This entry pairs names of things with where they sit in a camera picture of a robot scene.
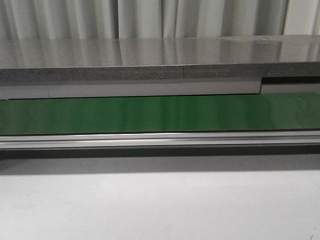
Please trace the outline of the green conveyor belt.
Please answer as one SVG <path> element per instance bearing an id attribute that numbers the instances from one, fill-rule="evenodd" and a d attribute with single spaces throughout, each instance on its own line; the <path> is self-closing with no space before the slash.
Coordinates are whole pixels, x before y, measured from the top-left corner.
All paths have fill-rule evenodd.
<path id="1" fill-rule="evenodd" d="M 0 103 L 1 135 L 319 127 L 317 93 L 15 99 Z"/>

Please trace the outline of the grey rear workbench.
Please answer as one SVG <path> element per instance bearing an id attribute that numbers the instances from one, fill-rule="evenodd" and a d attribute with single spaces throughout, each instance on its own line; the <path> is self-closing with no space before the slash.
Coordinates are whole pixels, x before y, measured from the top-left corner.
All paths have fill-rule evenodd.
<path id="1" fill-rule="evenodd" d="M 317 35 L 0 42 L 3 100 L 319 90 Z"/>

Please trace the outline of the grey curtain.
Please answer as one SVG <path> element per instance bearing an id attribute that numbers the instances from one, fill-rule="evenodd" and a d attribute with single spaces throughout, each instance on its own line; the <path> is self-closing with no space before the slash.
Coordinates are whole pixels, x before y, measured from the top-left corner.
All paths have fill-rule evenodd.
<path id="1" fill-rule="evenodd" d="M 3 40 L 319 33 L 317 0 L 3 0 L 0 3 Z"/>

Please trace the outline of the aluminium conveyor front rail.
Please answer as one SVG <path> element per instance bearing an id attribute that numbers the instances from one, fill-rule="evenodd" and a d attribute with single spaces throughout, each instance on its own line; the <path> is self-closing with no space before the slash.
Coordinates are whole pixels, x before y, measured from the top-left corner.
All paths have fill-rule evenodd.
<path id="1" fill-rule="evenodd" d="M 1 136 L 1 150 L 318 144 L 319 130 L 93 133 Z"/>

